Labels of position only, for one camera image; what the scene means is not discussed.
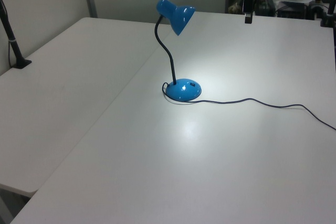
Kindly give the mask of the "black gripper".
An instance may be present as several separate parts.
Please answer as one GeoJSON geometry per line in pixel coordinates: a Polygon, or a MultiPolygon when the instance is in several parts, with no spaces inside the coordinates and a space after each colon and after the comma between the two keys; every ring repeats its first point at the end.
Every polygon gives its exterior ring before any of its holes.
{"type": "Polygon", "coordinates": [[[245,13],[245,24],[251,24],[253,20],[254,0],[243,0],[243,13],[245,13]]]}

